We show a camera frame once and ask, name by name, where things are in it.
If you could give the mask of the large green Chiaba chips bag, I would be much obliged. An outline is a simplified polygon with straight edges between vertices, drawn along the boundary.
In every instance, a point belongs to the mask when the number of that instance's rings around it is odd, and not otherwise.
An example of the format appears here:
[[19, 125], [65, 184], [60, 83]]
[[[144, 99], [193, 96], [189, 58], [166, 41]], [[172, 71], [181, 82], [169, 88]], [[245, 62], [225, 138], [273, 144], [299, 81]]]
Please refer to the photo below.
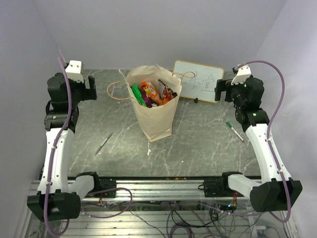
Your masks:
[[136, 83], [134, 83], [132, 85], [132, 92], [133, 92], [135, 98], [137, 99], [137, 101], [139, 102], [139, 104], [144, 106], [144, 107], [147, 107], [147, 104], [146, 104], [146, 102], [144, 101], [144, 99], [142, 97], [142, 93], [139, 90], [139, 88], [138, 88]]

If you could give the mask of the red snack bag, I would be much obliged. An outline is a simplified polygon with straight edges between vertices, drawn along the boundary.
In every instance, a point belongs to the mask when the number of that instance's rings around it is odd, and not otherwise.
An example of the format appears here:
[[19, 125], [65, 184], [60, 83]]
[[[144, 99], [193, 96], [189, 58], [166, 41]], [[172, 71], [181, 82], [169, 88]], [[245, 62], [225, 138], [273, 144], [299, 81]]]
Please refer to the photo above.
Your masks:
[[165, 85], [160, 79], [158, 80], [158, 93], [164, 105], [178, 96], [176, 92]]

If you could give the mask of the orange mango snack bag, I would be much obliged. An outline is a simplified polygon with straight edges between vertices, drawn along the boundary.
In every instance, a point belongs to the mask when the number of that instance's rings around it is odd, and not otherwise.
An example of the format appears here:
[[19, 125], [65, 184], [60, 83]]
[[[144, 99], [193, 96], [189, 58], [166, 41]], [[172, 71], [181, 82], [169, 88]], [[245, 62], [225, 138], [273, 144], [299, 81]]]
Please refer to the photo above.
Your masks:
[[163, 101], [159, 95], [158, 90], [154, 87], [154, 85], [151, 82], [142, 82], [140, 86], [146, 92], [148, 97], [150, 97], [158, 105], [163, 105]]

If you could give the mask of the beige paper bag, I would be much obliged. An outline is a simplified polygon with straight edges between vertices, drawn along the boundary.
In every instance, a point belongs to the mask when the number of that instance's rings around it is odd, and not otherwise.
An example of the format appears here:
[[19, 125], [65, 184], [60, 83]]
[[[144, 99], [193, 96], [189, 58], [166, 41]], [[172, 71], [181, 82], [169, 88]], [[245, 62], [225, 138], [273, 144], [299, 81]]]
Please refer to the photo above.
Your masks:
[[[124, 100], [129, 100], [132, 103], [134, 113], [137, 117], [138, 124], [144, 135], [150, 142], [165, 138], [172, 134], [172, 124], [176, 112], [176, 107], [182, 91], [183, 78], [194, 78], [195, 73], [188, 71], [186, 73], [171, 72], [159, 65], [157, 66], [139, 66], [132, 69], [127, 76], [121, 71], [119, 72], [124, 81], [122, 82], [128, 89], [128, 97]], [[171, 99], [165, 105], [148, 108], [143, 106], [137, 100], [137, 97], [132, 91], [133, 84], [140, 85], [142, 82], [150, 82], [155, 88], [158, 88], [159, 81], [168, 86], [174, 93], [176, 98]]]

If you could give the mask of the purple grape candy bag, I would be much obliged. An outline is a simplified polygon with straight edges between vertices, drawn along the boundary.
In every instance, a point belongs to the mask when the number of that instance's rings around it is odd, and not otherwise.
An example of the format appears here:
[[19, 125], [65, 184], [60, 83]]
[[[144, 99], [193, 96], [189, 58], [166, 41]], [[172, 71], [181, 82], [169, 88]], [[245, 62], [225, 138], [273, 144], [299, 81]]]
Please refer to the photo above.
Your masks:
[[151, 108], [151, 107], [152, 107], [151, 100], [150, 100], [147, 96], [145, 96], [145, 97], [143, 98], [143, 100], [145, 101], [145, 103], [146, 103], [146, 105], [147, 105], [148, 108]]

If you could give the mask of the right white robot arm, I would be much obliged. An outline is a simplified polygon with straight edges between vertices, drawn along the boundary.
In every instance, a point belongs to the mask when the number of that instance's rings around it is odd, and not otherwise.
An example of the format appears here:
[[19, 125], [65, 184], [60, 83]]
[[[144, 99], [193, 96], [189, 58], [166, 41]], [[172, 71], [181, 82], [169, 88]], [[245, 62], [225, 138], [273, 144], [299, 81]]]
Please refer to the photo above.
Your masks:
[[278, 154], [269, 133], [269, 118], [261, 108], [264, 84], [250, 76], [242, 84], [219, 79], [215, 87], [215, 100], [225, 92], [225, 101], [232, 102], [236, 120], [246, 133], [261, 172], [257, 182], [241, 172], [223, 172], [218, 184], [219, 192], [230, 196], [234, 191], [248, 198], [257, 212], [288, 211], [302, 192], [302, 184], [293, 180]]

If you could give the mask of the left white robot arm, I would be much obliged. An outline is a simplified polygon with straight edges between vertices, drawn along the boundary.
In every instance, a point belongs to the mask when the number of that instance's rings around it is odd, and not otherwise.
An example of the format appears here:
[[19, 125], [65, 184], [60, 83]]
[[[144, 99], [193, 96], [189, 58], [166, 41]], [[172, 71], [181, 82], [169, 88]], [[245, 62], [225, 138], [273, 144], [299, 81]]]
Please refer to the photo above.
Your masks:
[[75, 219], [79, 216], [82, 199], [97, 196], [101, 191], [96, 172], [83, 172], [68, 183], [68, 160], [79, 118], [78, 105], [82, 101], [96, 100], [95, 78], [85, 81], [65, 81], [62, 73], [47, 81], [50, 100], [44, 119], [47, 151], [43, 174], [35, 195], [27, 198], [27, 207], [42, 222]]

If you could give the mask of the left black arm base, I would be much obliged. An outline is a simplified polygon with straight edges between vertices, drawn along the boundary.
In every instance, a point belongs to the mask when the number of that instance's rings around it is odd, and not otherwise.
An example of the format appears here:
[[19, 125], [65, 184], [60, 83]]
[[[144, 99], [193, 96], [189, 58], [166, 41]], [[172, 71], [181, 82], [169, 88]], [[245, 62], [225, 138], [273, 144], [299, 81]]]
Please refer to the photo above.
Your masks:
[[88, 192], [86, 197], [103, 197], [115, 198], [117, 182], [113, 178], [98, 178], [94, 179], [94, 188]]

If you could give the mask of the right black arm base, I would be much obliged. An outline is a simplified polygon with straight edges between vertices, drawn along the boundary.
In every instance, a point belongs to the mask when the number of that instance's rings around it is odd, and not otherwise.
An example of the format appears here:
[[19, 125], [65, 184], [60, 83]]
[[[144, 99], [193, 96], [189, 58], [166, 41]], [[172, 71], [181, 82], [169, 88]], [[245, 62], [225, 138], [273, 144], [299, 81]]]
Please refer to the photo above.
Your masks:
[[223, 177], [208, 177], [198, 185], [198, 190], [204, 192], [205, 197], [231, 197], [234, 190], [228, 186], [228, 180]]

